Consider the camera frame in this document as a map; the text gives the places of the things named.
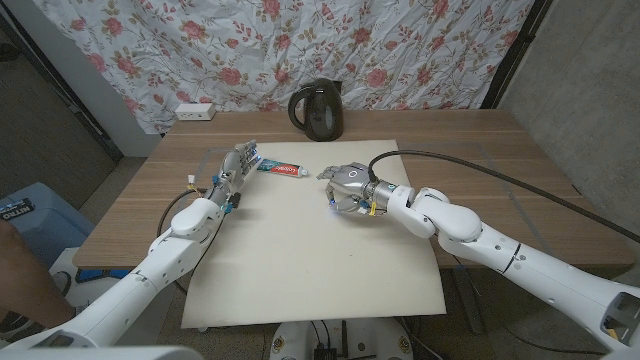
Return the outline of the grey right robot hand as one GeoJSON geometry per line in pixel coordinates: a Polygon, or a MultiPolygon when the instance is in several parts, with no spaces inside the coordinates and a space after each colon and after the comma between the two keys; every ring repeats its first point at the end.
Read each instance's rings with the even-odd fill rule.
{"type": "Polygon", "coordinates": [[[384,214],[397,188],[383,180],[371,180],[369,168],[356,162],[329,166],[316,179],[328,181],[325,193],[331,209],[369,216],[384,214]]]}

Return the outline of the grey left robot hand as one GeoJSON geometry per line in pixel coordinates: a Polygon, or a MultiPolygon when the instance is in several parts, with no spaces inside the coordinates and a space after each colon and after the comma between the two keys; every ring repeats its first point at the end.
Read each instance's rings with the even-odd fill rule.
{"type": "Polygon", "coordinates": [[[225,155],[217,174],[217,180],[207,191],[205,197],[218,205],[226,203],[232,195],[241,189],[244,178],[260,160],[261,156],[257,153],[255,139],[237,144],[232,151],[225,155]]]}

